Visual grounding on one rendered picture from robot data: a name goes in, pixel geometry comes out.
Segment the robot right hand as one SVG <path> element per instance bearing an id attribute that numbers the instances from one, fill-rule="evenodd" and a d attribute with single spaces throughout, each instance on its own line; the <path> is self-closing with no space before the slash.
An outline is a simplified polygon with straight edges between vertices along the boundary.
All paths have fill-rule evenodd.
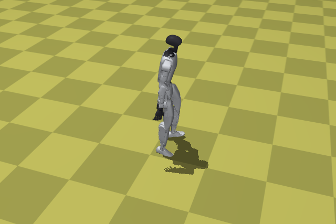
<path id="1" fill-rule="evenodd" d="M 163 113 L 163 108 L 160 108 L 159 109 L 159 104 L 157 104 L 157 112 L 155 114 L 155 117 L 153 120 L 161 120 L 162 119 L 162 116 L 164 116 L 164 113 Z M 156 117 L 157 116 L 157 117 Z"/>

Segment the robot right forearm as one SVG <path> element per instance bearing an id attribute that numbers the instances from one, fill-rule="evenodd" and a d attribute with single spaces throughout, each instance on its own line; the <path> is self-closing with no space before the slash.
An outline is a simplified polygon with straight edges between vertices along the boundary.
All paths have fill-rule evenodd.
<path id="1" fill-rule="evenodd" d="M 162 85 L 158 91 L 158 99 L 157 99 L 157 103 L 159 104 L 159 109 L 163 108 L 164 106 L 164 99 L 165 99 L 165 95 L 166 95 L 166 90 L 167 87 L 165 85 Z"/>

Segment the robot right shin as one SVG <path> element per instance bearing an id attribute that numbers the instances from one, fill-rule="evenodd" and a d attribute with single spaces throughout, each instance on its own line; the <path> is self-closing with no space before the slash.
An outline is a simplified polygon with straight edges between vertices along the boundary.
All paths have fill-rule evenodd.
<path id="1" fill-rule="evenodd" d="M 159 140 L 160 140 L 160 149 L 164 151 L 168 137 L 169 137 L 170 128 L 166 131 L 164 125 L 159 126 Z"/>

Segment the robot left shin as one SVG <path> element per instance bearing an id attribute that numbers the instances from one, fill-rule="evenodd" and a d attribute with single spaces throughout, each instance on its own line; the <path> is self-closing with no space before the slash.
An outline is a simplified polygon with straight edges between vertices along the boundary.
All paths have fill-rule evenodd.
<path id="1" fill-rule="evenodd" d="M 179 116 L 180 116 L 180 111 L 179 111 L 179 114 L 177 116 L 174 116 L 174 119 L 173 119 L 173 122 L 172 122 L 172 125 L 171 125 L 171 133 L 175 133 L 175 130 L 176 130 L 176 127 L 177 127 L 177 124 L 178 124 L 178 120 L 179 120 Z"/>

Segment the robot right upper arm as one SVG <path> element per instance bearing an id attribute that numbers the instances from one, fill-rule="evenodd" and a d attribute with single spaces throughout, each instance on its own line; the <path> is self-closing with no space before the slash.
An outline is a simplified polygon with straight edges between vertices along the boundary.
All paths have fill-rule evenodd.
<path id="1" fill-rule="evenodd" d="M 165 83 L 165 82 L 168 79 L 170 71 L 171 71 L 171 62 L 165 60 L 165 62 L 162 64 L 162 68 L 161 68 L 161 77 L 160 77 L 160 82 L 159 82 L 159 88 L 162 85 L 165 85 L 167 87 L 167 83 Z"/>

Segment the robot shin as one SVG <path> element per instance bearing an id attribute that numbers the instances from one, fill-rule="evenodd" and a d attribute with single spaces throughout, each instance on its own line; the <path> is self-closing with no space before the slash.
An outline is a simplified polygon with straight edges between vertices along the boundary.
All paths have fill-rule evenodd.
<path id="1" fill-rule="evenodd" d="M 174 116 L 174 119 L 173 119 L 173 122 L 172 122 L 172 125 L 171 125 L 171 133 L 175 133 L 175 130 L 176 130 L 176 127 L 177 127 L 177 124 L 178 124 L 178 120 L 179 120 L 179 116 L 180 116 L 180 111 L 179 111 L 179 114 L 177 116 Z"/>
<path id="2" fill-rule="evenodd" d="M 164 151 L 168 137 L 169 137 L 170 128 L 166 131 L 164 125 L 159 126 L 159 140 L 160 140 L 160 149 Z"/>

